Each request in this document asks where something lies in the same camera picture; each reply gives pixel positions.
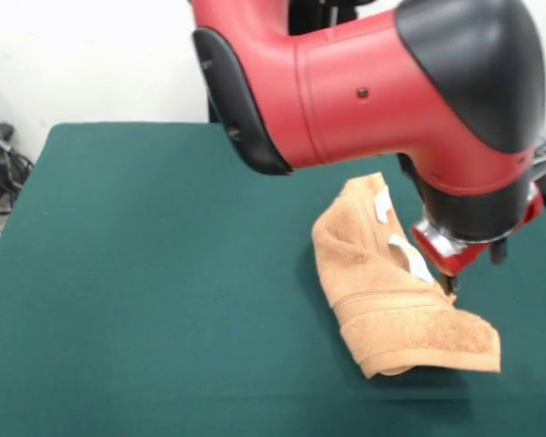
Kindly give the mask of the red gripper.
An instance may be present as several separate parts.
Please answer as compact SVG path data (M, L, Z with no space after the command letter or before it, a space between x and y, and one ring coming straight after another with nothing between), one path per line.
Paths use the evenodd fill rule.
M522 221L496 239L468 242L453 237L446 229L435 227L424 217L411 227L411 235L422 253L441 272L440 285L446 294L456 294L460 289L458 276L485 250L489 252L493 265L502 264L508 256L508 237L530 224L543 207L541 192L535 182L530 183L527 208Z

